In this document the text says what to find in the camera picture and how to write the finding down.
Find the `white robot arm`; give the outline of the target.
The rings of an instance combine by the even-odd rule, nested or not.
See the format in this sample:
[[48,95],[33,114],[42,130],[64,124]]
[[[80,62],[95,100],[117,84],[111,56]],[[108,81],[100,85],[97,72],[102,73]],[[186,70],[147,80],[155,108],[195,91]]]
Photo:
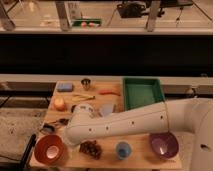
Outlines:
[[63,131],[63,140],[77,146],[84,140],[143,133],[195,134],[190,171],[213,171],[213,99],[188,98],[91,118],[77,105]]

